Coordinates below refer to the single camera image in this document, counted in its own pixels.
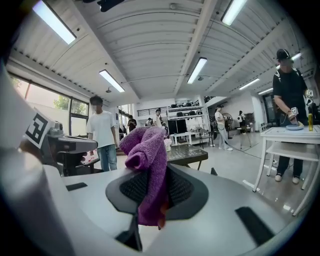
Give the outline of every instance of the purple towel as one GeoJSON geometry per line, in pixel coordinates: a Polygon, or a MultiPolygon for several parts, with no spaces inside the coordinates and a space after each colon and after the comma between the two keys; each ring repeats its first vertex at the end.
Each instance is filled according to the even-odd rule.
{"type": "Polygon", "coordinates": [[[164,143],[166,131],[159,127],[139,127],[120,142],[128,156],[125,165],[150,172],[148,193],[138,208],[140,225],[157,226],[164,215],[160,207],[166,201],[167,152],[164,143]]]}

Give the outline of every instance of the blue jeans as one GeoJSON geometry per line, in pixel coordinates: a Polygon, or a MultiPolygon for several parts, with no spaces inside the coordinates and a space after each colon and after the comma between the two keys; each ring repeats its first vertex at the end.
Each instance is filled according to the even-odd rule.
{"type": "Polygon", "coordinates": [[[97,149],[97,152],[101,161],[101,169],[104,172],[109,172],[110,170],[112,171],[117,169],[117,153],[114,144],[99,147],[97,149]]]}

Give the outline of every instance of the blue plate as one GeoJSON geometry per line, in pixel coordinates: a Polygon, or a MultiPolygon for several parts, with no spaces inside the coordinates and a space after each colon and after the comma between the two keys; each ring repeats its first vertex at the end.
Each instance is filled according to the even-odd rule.
{"type": "Polygon", "coordinates": [[[302,130],[305,127],[303,125],[299,126],[298,124],[289,124],[285,128],[287,128],[290,131],[297,131],[302,130]]]}

